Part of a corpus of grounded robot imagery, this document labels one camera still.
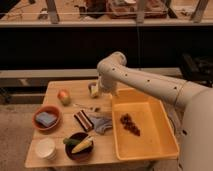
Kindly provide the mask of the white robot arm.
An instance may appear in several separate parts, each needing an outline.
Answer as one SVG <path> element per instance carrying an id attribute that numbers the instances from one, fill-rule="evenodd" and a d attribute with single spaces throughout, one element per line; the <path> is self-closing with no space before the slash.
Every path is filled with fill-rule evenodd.
<path id="1" fill-rule="evenodd" d="M 182 109 L 179 171 L 213 171 L 213 88 L 131 69 L 126 63 L 119 51 L 102 59 L 97 64 L 99 90 L 115 94 L 121 82 Z"/>

